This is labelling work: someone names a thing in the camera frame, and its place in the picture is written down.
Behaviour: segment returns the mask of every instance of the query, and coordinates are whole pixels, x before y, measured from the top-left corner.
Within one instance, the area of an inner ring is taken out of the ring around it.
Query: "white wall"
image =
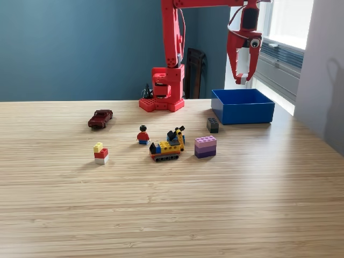
[[[344,1],[314,0],[295,117],[344,155]]]

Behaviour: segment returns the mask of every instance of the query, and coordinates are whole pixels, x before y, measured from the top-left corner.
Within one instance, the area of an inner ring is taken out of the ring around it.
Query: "red shirt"
[[[138,140],[139,141],[149,141],[149,136],[147,133],[141,132],[138,134]]]

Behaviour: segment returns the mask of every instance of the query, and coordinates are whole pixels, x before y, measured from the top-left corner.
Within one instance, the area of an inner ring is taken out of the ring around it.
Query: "lego vehicle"
[[[97,110],[88,121],[88,126],[92,128],[105,128],[112,117],[113,113],[111,110]]]
[[[159,144],[152,143],[149,147],[149,153],[155,162],[177,160],[179,155],[184,151],[183,131],[184,126],[176,128],[175,132],[167,133],[167,141],[161,141]]]

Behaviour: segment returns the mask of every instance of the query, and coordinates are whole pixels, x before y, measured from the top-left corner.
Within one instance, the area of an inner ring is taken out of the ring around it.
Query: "dark chair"
[[[199,98],[200,94],[200,81],[202,78],[202,71],[206,68],[206,57],[202,51],[188,48],[188,60],[187,60],[187,71],[185,75],[185,85],[184,85],[184,92],[185,92],[185,99],[189,98]],[[191,73],[195,70],[195,80],[194,85],[191,88]]]

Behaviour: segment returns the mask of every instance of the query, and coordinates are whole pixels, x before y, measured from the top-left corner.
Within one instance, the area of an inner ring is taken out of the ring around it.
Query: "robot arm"
[[[153,110],[169,110],[175,112],[184,107],[183,79],[184,65],[181,64],[184,55],[185,22],[182,8],[207,6],[241,6],[241,25],[239,31],[232,31],[228,25],[227,52],[230,59],[233,76],[237,84],[245,84],[256,71],[258,56],[261,48],[262,33],[256,32],[259,9],[257,3],[271,0],[161,0],[163,41],[167,67],[152,69],[153,99],[141,99],[140,107],[148,112]],[[178,12],[183,19],[184,32],[180,33]],[[250,65],[248,74],[237,74],[238,52],[240,48],[249,48]]]
[[[243,11],[240,30],[231,31],[228,25],[229,33],[227,52],[236,83],[245,84],[246,81],[249,81],[255,73],[261,48],[262,34],[255,32],[257,30],[259,17],[259,8],[257,7],[257,3],[260,1],[261,0],[248,0],[247,5],[244,5],[244,0],[161,0],[163,38],[167,66],[169,68],[180,67],[184,55],[185,24],[183,24],[184,35],[181,35],[178,22],[178,9],[208,6],[241,6]],[[249,72],[247,75],[238,75],[238,51],[243,47],[249,48],[251,54]]]

